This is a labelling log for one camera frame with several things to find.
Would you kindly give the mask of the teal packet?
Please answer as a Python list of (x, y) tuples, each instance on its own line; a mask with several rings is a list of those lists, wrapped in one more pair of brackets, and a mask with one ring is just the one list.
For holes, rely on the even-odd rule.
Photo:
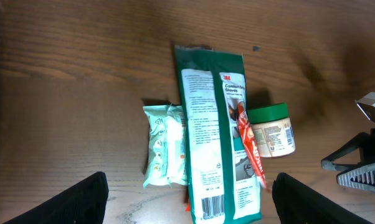
[(150, 130), (148, 166), (143, 187), (187, 185), (183, 108), (174, 105), (144, 106)]

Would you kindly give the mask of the small red sachet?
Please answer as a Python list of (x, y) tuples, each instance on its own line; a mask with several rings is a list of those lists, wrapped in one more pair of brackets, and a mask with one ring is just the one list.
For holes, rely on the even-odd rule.
[(245, 104), (242, 101), (237, 104), (237, 127), (239, 129), (243, 147), (246, 151), (255, 175), (259, 178), (261, 187), (265, 189), (266, 192), (270, 193), (270, 189), (267, 186), (265, 172), (263, 169), (255, 135), (249, 122)]

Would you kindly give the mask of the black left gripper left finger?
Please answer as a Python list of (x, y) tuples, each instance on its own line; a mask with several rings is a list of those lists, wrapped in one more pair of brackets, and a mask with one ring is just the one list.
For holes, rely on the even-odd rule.
[(12, 224), (102, 224), (109, 189), (104, 172), (96, 172), (39, 206), (19, 215)]

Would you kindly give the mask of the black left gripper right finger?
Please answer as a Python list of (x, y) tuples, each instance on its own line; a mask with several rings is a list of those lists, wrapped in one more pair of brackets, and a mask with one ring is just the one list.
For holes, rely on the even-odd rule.
[(281, 224), (371, 224), (284, 172), (272, 198)]

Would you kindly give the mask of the green lid spice jar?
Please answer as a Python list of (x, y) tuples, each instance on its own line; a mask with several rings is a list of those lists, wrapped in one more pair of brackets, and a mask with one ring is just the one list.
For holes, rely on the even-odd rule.
[(261, 157), (282, 157), (295, 152), (295, 140), (286, 103), (247, 112)]

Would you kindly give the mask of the white green packet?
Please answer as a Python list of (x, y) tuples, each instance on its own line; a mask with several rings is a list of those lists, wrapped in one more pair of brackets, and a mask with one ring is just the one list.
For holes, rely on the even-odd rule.
[(194, 223), (261, 219), (261, 186), (243, 147), (238, 108), (246, 106), (243, 56), (175, 46), (187, 128), (188, 192)]

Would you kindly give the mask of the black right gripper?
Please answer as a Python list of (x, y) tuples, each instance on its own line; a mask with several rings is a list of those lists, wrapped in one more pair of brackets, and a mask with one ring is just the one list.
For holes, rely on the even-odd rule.
[[(337, 164), (335, 161), (360, 148), (362, 165), (353, 170), (355, 164)], [(375, 128), (370, 133), (359, 133), (335, 152), (321, 160), (325, 170), (340, 171), (336, 177), (338, 185), (375, 193)]]

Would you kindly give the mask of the red snack packet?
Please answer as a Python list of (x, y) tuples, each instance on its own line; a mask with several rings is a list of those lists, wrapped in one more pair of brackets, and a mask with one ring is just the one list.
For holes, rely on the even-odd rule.
[(190, 212), (191, 211), (191, 204), (190, 204), (190, 201), (187, 202), (187, 205), (186, 205), (186, 209), (185, 209), (186, 212)]

